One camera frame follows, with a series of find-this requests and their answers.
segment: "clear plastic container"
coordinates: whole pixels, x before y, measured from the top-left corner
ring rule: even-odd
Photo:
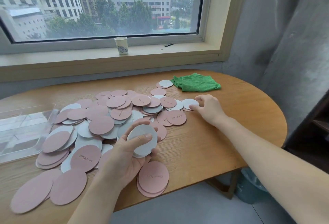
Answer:
[[[41,152],[59,112],[55,105],[0,112],[0,164]]]

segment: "person's right hand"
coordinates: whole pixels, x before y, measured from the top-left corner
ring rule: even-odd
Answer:
[[[209,94],[199,95],[195,97],[195,100],[200,101],[201,105],[204,104],[204,106],[190,105],[190,109],[199,112],[203,119],[211,125],[220,124],[222,120],[227,118],[216,97]]]

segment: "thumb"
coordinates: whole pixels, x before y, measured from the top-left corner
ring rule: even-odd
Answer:
[[[127,140],[126,145],[128,151],[134,151],[137,147],[142,146],[145,143],[148,143],[152,139],[151,134],[140,135],[131,140]]]
[[[200,110],[202,109],[202,107],[197,106],[197,105],[189,105],[189,108],[190,108],[191,110],[195,110],[195,111],[197,111],[197,112],[199,112],[199,113],[200,113]]]

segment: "table leg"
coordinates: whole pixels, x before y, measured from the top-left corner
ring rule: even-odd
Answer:
[[[232,199],[236,185],[237,178],[240,174],[241,169],[236,169],[232,171],[230,185],[225,185],[218,181],[215,177],[206,180],[206,183],[217,189],[220,193],[222,193],[226,198]]]

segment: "oval wooden table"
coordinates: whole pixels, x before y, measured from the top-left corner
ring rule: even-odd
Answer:
[[[281,147],[286,138],[287,124],[277,104],[261,90],[235,77],[200,70],[179,70],[137,76],[126,76],[96,81],[53,85],[27,91],[0,101],[0,112],[18,108],[56,103],[56,108],[82,98],[95,100],[101,91],[116,89],[135,90],[149,94],[155,84],[174,75],[185,76],[197,72],[210,75],[222,89],[207,92],[217,97],[226,114],[237,119],[243,126],[269,142]],[[182,92],[172,86],[167,96],[175,99],[194,98],[199,92]],[[186,112],[187,122],[182,126],[167,127],[167,137],[158,144],[156,160],[163,162],[170,174],[164,194],[204,181],[214,176],[246,166],[245,161],[228,139],[207,124],[196,112]],[[10,201],[16,190],[27,180],[43,172],[35,167],[35,158],[0,164],[0,223],[43,224],[66,223],[81,200],[65,206],[56,206],[46,200],[29,213],[16,215],[10,211]],[[90,185],[96,171],[88,173]],[[120,194],[115,210],[146,201],[133,180]]]

